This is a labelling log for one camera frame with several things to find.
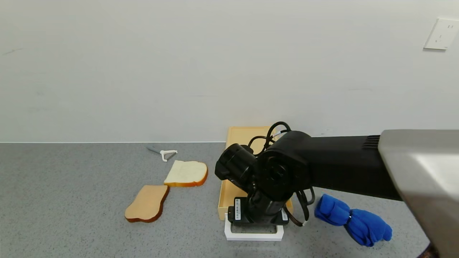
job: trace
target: bread slice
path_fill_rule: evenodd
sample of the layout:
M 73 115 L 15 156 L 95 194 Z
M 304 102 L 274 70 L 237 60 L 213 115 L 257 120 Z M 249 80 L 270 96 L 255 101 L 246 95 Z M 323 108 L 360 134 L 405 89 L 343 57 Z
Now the bread slice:
M 175 160 L 164 181 L 170 187 L 200 186 L 207 179 L 207 166 L 198 161 Z
M 161 216 L 162 205 L 169 193 L 167 185 L 144 185 L 124 212 L 129 222 L 153 222 Z

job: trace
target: white stand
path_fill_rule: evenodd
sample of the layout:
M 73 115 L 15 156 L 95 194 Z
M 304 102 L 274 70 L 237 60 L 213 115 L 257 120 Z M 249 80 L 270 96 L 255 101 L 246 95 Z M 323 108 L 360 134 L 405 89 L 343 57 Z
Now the white stand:
M 225 213 L 225 236 L 228 241 L 281 241 L 284 236 L 284 226 L 276 226 L 276 233 L 233 233 L 228 214 Z

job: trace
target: blue towel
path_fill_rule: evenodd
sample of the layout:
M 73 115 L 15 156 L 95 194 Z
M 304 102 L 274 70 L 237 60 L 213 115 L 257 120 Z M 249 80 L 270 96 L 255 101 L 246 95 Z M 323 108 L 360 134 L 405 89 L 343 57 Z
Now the blue towel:
M 381 240 L 392 238 L 392 228 L 376 214 L 350 209 L 344 202 L 324 194 L 314 212 L 327 223 L 346 228 L 351 237 L 362 246 L 372 247 Z

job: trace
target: electrical outlet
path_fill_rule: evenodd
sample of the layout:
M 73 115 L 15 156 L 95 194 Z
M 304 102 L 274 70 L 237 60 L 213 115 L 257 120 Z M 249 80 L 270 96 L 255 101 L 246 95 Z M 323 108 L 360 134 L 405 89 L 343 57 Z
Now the electrical outlet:
M 437 19 L 432 32 L 424 45 L 430 49 L 448 49 L 459 30 L 459 21 Z

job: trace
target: gray countertop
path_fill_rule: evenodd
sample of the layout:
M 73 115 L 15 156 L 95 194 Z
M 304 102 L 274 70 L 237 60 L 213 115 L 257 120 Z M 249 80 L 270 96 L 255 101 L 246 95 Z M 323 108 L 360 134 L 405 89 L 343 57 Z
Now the gray countertop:
M 145 144 L 0 144 L 0 257 L 414 258 L 428 244 L 403 202 L 320 188 L 318 198 L 326 192 L 380 215 L 392 240 L 362 247 L 312 217 L 306 227 L 287 225 L 281 242 L 226 241 L 214 175 L 224 144 L 156 146 L 179 153 L 164 163 Z M 127 222 L 126 207 L 143 185 L 161 185 L 174 159 L 205 162 L 205 184 L 172 188 L 153 223 Z

